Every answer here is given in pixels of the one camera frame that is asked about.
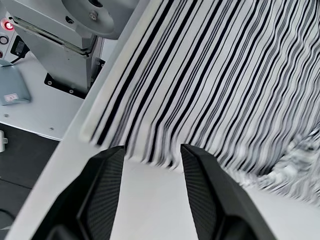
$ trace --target sticker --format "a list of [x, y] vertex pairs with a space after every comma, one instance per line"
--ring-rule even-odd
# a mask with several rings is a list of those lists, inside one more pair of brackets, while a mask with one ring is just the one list
[[8, 103], [13, 102], [14, 100], [17, 100], [17, 99], [19, 99], [19, 97], [15, 93], [4, 96], [4, 100]]

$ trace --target black and white striped cloth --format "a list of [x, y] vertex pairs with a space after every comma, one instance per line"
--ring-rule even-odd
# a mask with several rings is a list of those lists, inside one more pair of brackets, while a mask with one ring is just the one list
[[81, 138], [177, 171], [188, 143], [268, 174], [320, 121], [319, 24], [317, 0], [152, 0]]

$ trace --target small gray box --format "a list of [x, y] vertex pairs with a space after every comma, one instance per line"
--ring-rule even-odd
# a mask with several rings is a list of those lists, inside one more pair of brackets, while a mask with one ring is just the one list
[[0, 103], [2, 106], [29, 103], [31, 97], [18, 69], [0, 59]]

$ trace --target button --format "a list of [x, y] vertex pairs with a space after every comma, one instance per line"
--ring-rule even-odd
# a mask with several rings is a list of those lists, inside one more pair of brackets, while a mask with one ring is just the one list
[[9, 42], [9, 38], [7, 36], [0, 36], [0, 44], [6, 45]]

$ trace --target screw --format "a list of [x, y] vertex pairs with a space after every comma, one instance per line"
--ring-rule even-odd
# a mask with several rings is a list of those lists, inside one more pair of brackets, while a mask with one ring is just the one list
[[68, 16], [65, 16], [65, 20], [66, 20], [66, 22], [68, 23], [68, 24], [74, 24], [75, 23], [75, 21], [73, 21], [70, 17], [68, 17]]
[[93, 21], [97, 21], [98, 20], [98, 13], [95, 10], [91, 10], [89, 12], [89, 17], [93, 20]]

